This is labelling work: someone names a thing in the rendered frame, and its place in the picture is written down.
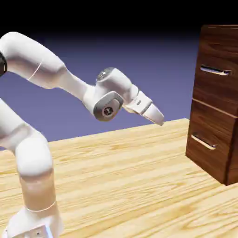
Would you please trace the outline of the large dark wood drawer front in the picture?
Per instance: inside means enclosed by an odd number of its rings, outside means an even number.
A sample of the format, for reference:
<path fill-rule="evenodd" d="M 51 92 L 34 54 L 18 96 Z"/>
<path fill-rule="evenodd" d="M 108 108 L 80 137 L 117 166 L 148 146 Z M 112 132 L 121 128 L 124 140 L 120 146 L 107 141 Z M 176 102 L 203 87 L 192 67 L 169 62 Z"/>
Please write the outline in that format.
<path fill-rule="evenodd" d="M 231 70 L 231 75 L 207 73 L 201 65 Z M 201 27 L 193 98 L 238 117 L 238 25 Z"/>

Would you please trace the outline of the small dark wood drawer front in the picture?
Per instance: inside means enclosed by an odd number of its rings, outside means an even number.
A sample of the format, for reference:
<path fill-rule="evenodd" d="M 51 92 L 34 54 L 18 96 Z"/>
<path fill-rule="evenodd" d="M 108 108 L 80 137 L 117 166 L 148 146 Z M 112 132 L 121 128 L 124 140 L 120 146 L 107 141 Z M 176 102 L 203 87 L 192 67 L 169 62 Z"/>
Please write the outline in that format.
<path fill-rule="evenodd" d="M 192 133 L 216 149 L 201 145 Z M 192 100 L 185 155 L 218 182 L 238 183 L 238 117 Z"/>

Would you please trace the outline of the dark wood cabinet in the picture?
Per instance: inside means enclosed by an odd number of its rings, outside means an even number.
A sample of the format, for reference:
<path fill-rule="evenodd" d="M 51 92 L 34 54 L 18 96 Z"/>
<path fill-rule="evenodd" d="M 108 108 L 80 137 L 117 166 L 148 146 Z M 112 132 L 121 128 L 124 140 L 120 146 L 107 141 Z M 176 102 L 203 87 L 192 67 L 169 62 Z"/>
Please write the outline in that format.
<path fill-rule="evenodd" d="M 201 28 L 185 154 L 218 182 L 238 183 L 238 25 Z"/>

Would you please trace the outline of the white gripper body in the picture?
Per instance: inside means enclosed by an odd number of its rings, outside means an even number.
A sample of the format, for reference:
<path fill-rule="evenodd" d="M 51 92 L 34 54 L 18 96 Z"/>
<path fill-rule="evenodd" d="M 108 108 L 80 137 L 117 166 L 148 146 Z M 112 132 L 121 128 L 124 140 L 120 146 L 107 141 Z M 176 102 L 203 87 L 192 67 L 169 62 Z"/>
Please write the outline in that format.
<path fill-rule="evenodd" d="M 149 105 L 142 116 L 160 126 L 164 123 L 164 115 L 153 103 Z"/>

